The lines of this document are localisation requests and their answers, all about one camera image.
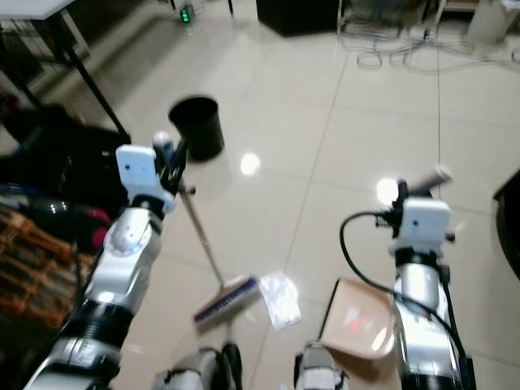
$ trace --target black table leg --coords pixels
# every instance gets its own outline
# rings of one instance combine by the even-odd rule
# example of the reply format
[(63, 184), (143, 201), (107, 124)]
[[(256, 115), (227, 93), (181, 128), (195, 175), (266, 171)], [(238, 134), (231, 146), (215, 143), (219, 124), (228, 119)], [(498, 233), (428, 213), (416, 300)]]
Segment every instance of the black table leg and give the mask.
[(52, 33), (53, 38), (68, 54), (68, 59), (71, 62), (71, 65), (76, 67), (78, 72), (81, 74), (81, 77), (83, 77), (84, 82), (88, 85), (99, 104), (102, 105), (103, 109), (108, 114), (112, 122), (114, 122), (115, 128), (117, 128), (119, 134), (127, 137), (130, 141), (130, 136), (124, 130), (123, 125), (120, 123), (119, 119), (115, 115), (115, 112), (112, 110), (112, 107), (110, 106), (110, 104), (108, 104), (102, 92), (99, 90), (98, 86), (96, 85), (90, 74), (87, 72), (85, 66), (83, 65), (81, 60), (78, 58), (76, 52), (74, 51), (74, 48), (72, 47), (72, 39), (68, 37), (66, 33), (63, 31), (62, 16), (60, 14), (53, 15), (46, 22), (47, 26), (50, 29), (50, 32)]
[(346, 0), (341, 0), (341, 17), (345, 16), (345, 9), (347, 7)]
[(231, 16), (235, 16), (235, 11), (233, 10), (233, 1), (227, 0), (227, 4), (229, 5), (229, 12), (231, 13)]

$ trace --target white table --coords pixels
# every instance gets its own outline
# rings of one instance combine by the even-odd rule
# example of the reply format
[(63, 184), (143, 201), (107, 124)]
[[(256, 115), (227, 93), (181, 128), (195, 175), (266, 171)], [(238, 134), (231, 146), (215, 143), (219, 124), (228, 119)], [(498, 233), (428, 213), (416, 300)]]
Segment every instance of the white table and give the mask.
[[(52, 62), (75, 67), (112, 122), (114, 122), (119, 133), (129, 139), (129, 135), (124, 130), (123, 125), (117, 119), (115, 112), (106, 101), (98, 86), (94, 83), (94, 80), (85, 69), (85, 66), (78, 58), (72, 46), (73, 41), (65, 28), (62, 11), (74, 1), (75, 0), (0, 0), (0, 20), (38, 21), (49, 33), (49, 36), (56, 45), (58, 55), (52, 59)], [(12, 57), (13, 56), (10, 58), (7, 48), (3, 45), (2, 37), (0, 36), (0, 70), (11, 79), (16, 87), (27, 95), (28, 99), (35, 106), (41, 106), (39, 100), (31, 93), (25, 81), (22, 80), (16, 71), (16, 61), (23, 59)], [(47, 61), (48, 59), (39, 58), (39, 60)]]
[(0, 19), (46, 20), (74, 0), (0, 0)]

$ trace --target woven basket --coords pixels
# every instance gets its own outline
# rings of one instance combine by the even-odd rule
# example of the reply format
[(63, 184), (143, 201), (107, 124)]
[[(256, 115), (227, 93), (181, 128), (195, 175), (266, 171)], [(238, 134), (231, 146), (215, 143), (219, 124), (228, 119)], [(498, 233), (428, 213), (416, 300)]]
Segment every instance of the woven basket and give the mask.
[[(80, 254), (79, 260), (85, 281), (93, 258)], [(76, 290), (72, 246), (0, 206), (0, 312), (57, 328), (72, 309)]]

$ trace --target electrical cord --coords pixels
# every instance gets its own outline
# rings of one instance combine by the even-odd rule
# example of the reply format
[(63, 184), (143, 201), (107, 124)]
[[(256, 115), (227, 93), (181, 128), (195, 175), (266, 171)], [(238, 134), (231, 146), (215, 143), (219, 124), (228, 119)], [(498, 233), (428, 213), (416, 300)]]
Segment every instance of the electrical cord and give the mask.
[(449, 326), (453, 329), (455, 334), (458, 335), (457, 323), (455, 322), (455, 313), (453, 313), (452, 296), (449, 293), (448, 283), (446, 283), (444, 280), (442, 281), (442, 289), (444, 290), (444, 294), (446, 294), (446, 301), (448, 302)]
[[(518, 53), (520, 52), (520, 49), (518, 48), (499, 56), (490, 56), (484, 53), (479, 53), (476, 50), (475, 45), (462, 40), (462, 35), (454, 38), (451, 37), (446, 41), (438, 40), (426, 33), (422, 40), (403, 39), (374, 32), (373, 27), (371, 32), (367, 33), (363, 31), (365, 26), (370, 26), (370, 24), (367, 23), (362, 24), (361, 30), (357, 27), (357, 32), (348, 32), (346, 28), (349, 23), (351, 22), (344, 20), (339, 25), (338, 35), (348, 38), (361, 38), (364, 40), (367, 38), (373, 38), (371, 45), (368, 46), (348, 46), (345, 44), (344, 39), (340, 39), (340, 43), (346, 51), (359, 53), (357, 56), (357, 66), (360, 69), (379, 70), (383, 67), (384, 58), (388, 57), (391, 66), (404, 66), (409, 71), (424, 76), (437, 76), (440, 74), (458, 72), (460, 70), (488, 65), (503, 67), (511, 72), (520, 72), (520, 54)], [(393, 49), (383, 49), (380, 47), (383, 43), (395, 44), (398, 42), (403, 42), (403, 45)], [(411, 61), (413, 55), (424, 49), (443, 51), (448, 54), (468, 58), (471, 61), (450, 67), (433, 69), (424, 69), (413, 65)]]
[(424, 310), (426, 313), (428, 313), (431, 317), (433, 317), (438, 323), (440, 323), (443, 328), (446, 330), (446, 332), (449, 334), (450, 338), (452, 339), (453, 343), (455, 344), (455, 347), (457, 348), (458, 354), (460, 358), (466, 359), (466, 351), (464, 350), (464, 347), (462, 346), (461, 338), (459, 337), (458, 333), (456, 332), (456, 328), (451, 328), (434, 310), (430, 309), (428, 306), (422, 304), (421, 302), (415, 301), (413, 298), (410, 298), (400, 292), (395, 291), (393, 288), (385, 287), (381, 284), (378, 284), (374, 282), (371, 279), (368, 279), (366, 276), (364, 276), (356, 267), (356, 265), (353, 263), (352, 258), (349, 255), (349, 251), (347, 250), (347, 246), (345, 244), (345, 228), (348, 223), (352, 222), (355, 219), (366, 217), (366, 216), (373, 216), (373, 217), (379, 217), (382, 216), (383, 213), (380, 212), (374, 212), (374, 211), (362, 211), (358, 212), (356, 214), (350, 215), (340, 227), (340, 245), (341, 245), (341, 251), (343, 252), (344, 258), (349, 264), (352, 271), (366, 284), (369, 284), (370, 286), (377, 288), (378, 290), (390, 294), (393, 296), (394, 299), (397, 299), (399, 301), (406, 301), (413, 305), (416, 305), (420, 307), (422, 310)]

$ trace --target floor tile grout line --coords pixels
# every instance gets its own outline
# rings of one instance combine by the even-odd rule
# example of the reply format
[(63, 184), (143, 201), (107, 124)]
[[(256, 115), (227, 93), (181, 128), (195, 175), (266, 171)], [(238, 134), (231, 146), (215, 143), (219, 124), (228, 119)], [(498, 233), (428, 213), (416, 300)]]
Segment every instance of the floor tile grout line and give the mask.
[(287, 258), (285, 259), (284, 271), (286, 271), (286, 269), (287, 269), (287, 265), (288, 265), (289, 259), (291, 257), (291, 252), (293, 251), (293, 247), (294, 247), (294, 244), (296, 242), (298, 228), (300, 227), (301, 219), (303, 217), (303, 212), (305, 210), (307, 197), (309, 196), (310, 187), (313, 184), (313, 177), (314, 177), (314, 173), (316, 171), (316, 167), (318, 166), (319, 155), (320, 155), (322, 147), (323, 147), (323, 142), (325, 141), (325, 136), (327, 135), (327, 131), (329, 129), (329, 124), (331, 122), (332, 112), (334, 111), (334, 108), (335, 108), (335, 105), (336, 105), (336, 99), (337, 99), (338, 93), (340, 92), (341, 81), (343, 80), (343, 77), (345, 75), (345, 70), (346, 70), (346, 67), (347, 67), (348, 59), (349, 59), (349, 56), (347, 55), (345, 60), (344, 60), (344, 63), (343, 63), (343, 68), (341, 69), (341, 76), (340, 76), (340, 79), (338, 80), (338, 85), (336, 87), (336, 91), (334, 92), (334, 98), (332, 99), (331, 108), (330, 108), (330, 110), (328, 112), (327, 121), (325, 123), (325, 129), (323, 131), (321, 139), (319, 140), (318, 149), (317, 149), (317, 152), (316, 152), (316, 158), (314, 159), (314, 164), (313, 164), (312, 170), (310, 172), (310, 177), (309, 177), (309, 181), (307, 183), (307, 188), (305, 189), (303, 200), (301, 202), (301, 210), (300, 210), (300, 214), (298, 215), (297, 224), (296, 224), (296, 228), (294, 230), (294, 234), (292, 235), (291, 245), (289, 246), (289, 251), (287, 253)]
[(511, 362), (511, 361), (508, 360), (508, 359), (505, 359), (505, 358), (500, 357), (500, 356), (493, 355), (493, 354), (491, 354), (491, 353), (474, 351), (471, 355), (472, 355), (473, 357), (476, 356), (476, 357), (479, 357), (479, 358), (483, 358), (483, 359), (486, 359), (486, 360), (490, 360), (490, 361), (492, 361), (492, 362), (497, 362), (497, 363), (503, 364), (504, 366), (510, 366), (510, 367), (514, 367), (514, 368), (520, 368), (520, 362)]
[[(314, 165), (313, 165), (313, 168), (312, 168), (312, 172), (311, 172), (309, 181), (307, 183), (307, 188), (305, 189), (305, 194), (304, 194), (303, 199), (301, 201), (301, 210), (300, 210), (300, 214), (298, 215), (296, 226), (294, 228), (294, 234), (292, 235), (291, 245), (289, 246), (289, 251), (288, 251), (287, 257), (285, 259), (284, 271), (287, 268), (288, 261), (289, 261), (289, 259), (291, 257), (291, 252), (293, 251), (294, 243), (296, 242), (298, 228), (300, 227), (301, 218), (303, 217), (303, 212), (305, 210), (306, 200), (307, 200), (307, 197), (309, 196), (310, 186), (312, 185), (312, 181), (313, 181), (312, 178), (314, 176), (314, 171), (316, 170), (316, 166), (318, 165), (319, 154), (320, 154), (322, 146), (323, 146), (323, 141), (325, 139), (325, 135), (327, 134), (328, 125), (329, 125), (329, 122), (330, 122), (331, 117), (332, 117), (332, 112), (334, 110), (334, 105), (336, 103), (336, 98), (337, 98), (338, 93), (340, 91), (341, 81), (343, 80), (343, 76), (345, 74), (345, 69), (346, 69), (346, 66), (347, 66), (347, 60), (348, 59), (349, 59), (349, 56), (347, 55), (345, 60), (344, 60), (344, 63), (343, 63), (343, 68), (341, 70), (341, 76), (340, 76), (340, 79), (338, 80), (338, 85), (337, 85), (336, 91), (334, 93), (334, 98), (332, 99), (331, 109), (329, 110), (328, 117), (327, 117), (327, 122), (325, 123), (325, 130), (323, 131), (323, 135), (321, 137), (321, 140), (319, 141), (318, 152), (316, 153), (316, 159), (314, 160)], [(263, 340), (262, 340), (262, 347), (258, 351), (258, 360), (257, 360), (256, 366), (254, 367), (253, 373), (251, 375), (251, 383), (249, 384), (249, 388), (251, 388), (254, 385), (254, 382), (255, 382), (255, 379), (256, 379), (256, 376), (257, 376), (257, 373), (258, 373), (258, 368), (260, 367), (260, 362), (262, 360), (263, 351), (266, 348), (266, 342), (267, 342), (267, 337), (269, 335), (269, 330), (270, 330), (270, 328), (268, 327), (266, 332), (265, 332), (265, 334), (264, 334)]]
[(251, 77), (251, 80), (249, 80), (249, 83), (247, 84), (247, 87), (244, 88), (244, 92), (241, 94), (241, 102), (244, 102), (245, 99), (249, 96), (249, 93), (251, 92), (251, 89), (253, 88), (254, 83), (256, 82), (257, 78), (260, 77), (262, 74), (262, 71), (266, 64), (271, 60), (271, 57), (273, 56), (273, 53), (275, 52), (275, 43), (272, 43), (269, 47), (269, 49), (266, 50), (266, 54), (263, 58), (262, 64), (257, 67), (254, 71), (254, 74)]
[(432, 114), (423, 114), (417, 112), (411, 112), (402, 109), (394, 109), (394, 108), (385, 108), (385, 107), (363, 107), (363, 106), (351, 106), (347, 104), (336, 104), (336, 109), (345, 110), (345, 111), (353, 111), (359, 114), (370, 114), (376, 116), (391, 116), (391, 115), (399, 115), (403, 118), (412, 118), (412, 119), (424, 119), (424, 120), (436, 120), (438, 115)]

